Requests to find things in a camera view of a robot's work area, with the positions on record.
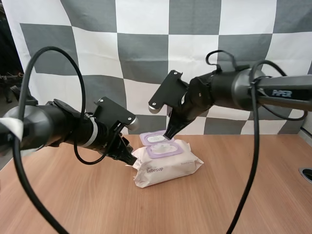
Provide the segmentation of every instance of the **checkerboard backdrop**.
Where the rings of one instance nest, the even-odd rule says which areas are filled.
[[[139,119],[140,128],[130,134],[166,128],[167,107],[152,115],[148,100],[170,70],[183,72],[187,82],[211,72],[215,67],[205,63],[205,56],[212,50],[229,51],[239,63],[269,59],[288,75],[312,73],[311,0],[2,1],[24,68],[44,46],[64,49],[83,74],[86,110],[109,97]],[[211,59],[230,69],[226,56]],[[278,75],[270,67],[262,70]],[[40,103],[59,98],[80,109],[78,78],[60,54],[48,52],[38,60],[30,89]],[[263,108],[259,114],[262,134],[295,134],[302,124]],[[214,106],[181,134],[253,134],[253,116]]]

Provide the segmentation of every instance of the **wooden tabletop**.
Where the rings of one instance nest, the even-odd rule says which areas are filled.
[[[136,149],[138,136],[126,136]],[[205,164],[193,175],[144,189],[136,170],[105,158],[81,164],[72,145],[44,149],[23,163],[37,195],[73,234],[223,234],[245,188],[253,136],[177,136]],[[79,149],[87,160],[97,152]],[[299,136],[261,136],[258,170],[234,233],[311,234],[312,148]],[[54,234],[27,198],[13,161],[0,171],[0,234]]]

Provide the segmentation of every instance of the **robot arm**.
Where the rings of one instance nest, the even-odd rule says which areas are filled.
[[[79,124],[80,112],[60,100],[55,99],[46,105],[27,105],[20,148],[58,147],[62,142],[74,144],[76,138],[80,147],[133,165],[136,161],[131,155],[133,148],[120,131],[123,127],[137,128],[136,116],[107,97],[96,104],[94,114],[85,114],[82,124]],[[17,118],[17,114],[18,107],[15,107],[4,117]],[[11,148],[10,134],[9,129],[0,124],[0,152]]]
[[[213,105],[252,111],[250,72],[250,68],[233,72],[216,70],[187,84],[181,80],[181,73],[171,71],[149,101],[149,110],[155,114],[164,104],[172,107],[164,135],[168,139]],[[269,104],[312,111],[312,76],[272,78],[256,70],[255,77],[258,106]]]

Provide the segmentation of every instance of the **white square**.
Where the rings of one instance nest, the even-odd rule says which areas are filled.
[[[153,115],[148,110],[148,101],[160,87],[160,84],[149,84],[129,79],[125,79],[124,83],[127,98],[127,110],[135,115]],[[164,105],[156,115],[166,116],[167,106]]]
[[[248,120],[249,116],[249,111],[236,110],[220,106],[213,106],[210,108],[207,115],[209,118],[226,118],[233,120]]]
[[[168,34],[169,0],[116,0],[117,32]]]
[[[34,97],[40,105],[59,99],[79,112],[81,111],[81,87],[77,76],[34,73],[32,79],[37,91]]]
[[[79,68],[83,75],[123,78],[117,33],[90,32],[73,27]]]
[[[222,0],[219,35],[273,33],[276,0]]]
[[[168,72],[183,72],[181,79],[190,82],[194,77],[212,72],[215,66],[206,63],[206,55],[218,49],[218,35],[169,35]],[[217,53],[209,58],[217,62]]]
[[[273,34],[267,60],[275,62],[288,76],[306,75],[312,60],[312,32]],[[273,77],[280,74],[268,65],[262,71]]]
[[[203,135],[205,129],[206,117],[197,117],[192,123],[182,129],[177,135]]]
[[[275,135],[281,130],[286,120],[259,120],[260,134]],[[254,121],[247,120],[241,131],[242,135],[254,134]]]
[[[304,114],[304,111],[302,111],[302,110],[292,109],[292,111],[288,117],[289,118],[300,118],[303,116],[303,114]]]
[[[60,0],[2,0],[5,12],[14,13],[12,18],[18,23],[68,25],[69,18]]]

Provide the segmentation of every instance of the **purple lid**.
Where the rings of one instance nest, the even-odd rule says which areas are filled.
[[[173,142],[175,139],[172,138],[171,140],[168,140],[163,136],[165,132],[166,130],[152,133],[142,133],[140,134],[140,139],[145,146]]]
[[[146,151],[150,158],[168,157],[184,152],[182,148],[175,142],[151,145],[146,147]]]

